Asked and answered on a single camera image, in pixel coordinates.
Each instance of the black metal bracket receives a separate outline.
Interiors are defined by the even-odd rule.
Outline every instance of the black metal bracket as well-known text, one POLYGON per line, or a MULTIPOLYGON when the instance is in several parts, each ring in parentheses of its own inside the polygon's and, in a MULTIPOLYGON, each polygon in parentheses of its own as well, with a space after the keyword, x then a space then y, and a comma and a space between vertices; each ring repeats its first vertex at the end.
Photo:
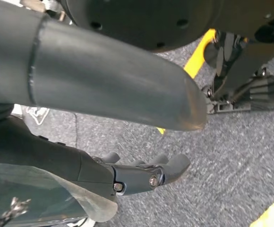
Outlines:
POLYGON ((116 163, 120 158, 113 152, 103 158, 93 157, 93 159, 113 168, 113 188, 118 195, 152 191, 156 187, 179 179, 190 165, 189 159, 183 154, 170 160, 166 155, 161 154, 148 164, 137 160, 130 165, 118 165, 116 163))
POLYGON ((274 109, 274 76, 264 65, 274 57, 274 44, 217 34, 205 51, 208 64, 216 65, 214 82, 202 89, 208 114, 274 109))

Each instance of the foot peg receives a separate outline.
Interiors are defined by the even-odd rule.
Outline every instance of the foot peg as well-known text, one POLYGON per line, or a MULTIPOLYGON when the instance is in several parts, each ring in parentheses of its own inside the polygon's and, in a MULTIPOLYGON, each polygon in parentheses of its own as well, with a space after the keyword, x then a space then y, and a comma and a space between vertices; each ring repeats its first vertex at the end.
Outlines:
MULTIPOLYGON (((109 154, 106 157, 116 157, 109 154)), ((106 158, 93 157, 103 164, 106 158)), ((152 159, 148 164, 138 160, 131 165, 107 164, 114 170, 114 190, 119 195, 131 195, 140 192, 152 191, 158 186, 174 182, 183 174, 190 161, 186 155, 176 155, 170 160, 165 154, 152 159)))
POLYGON ((235 91, 232 97, 220 101, 210 100, 211 89, 202 91, 207 97, 208 114, 235 111, 269 111, 274 109, 274 76, 254 77, 251 81, 235 91))

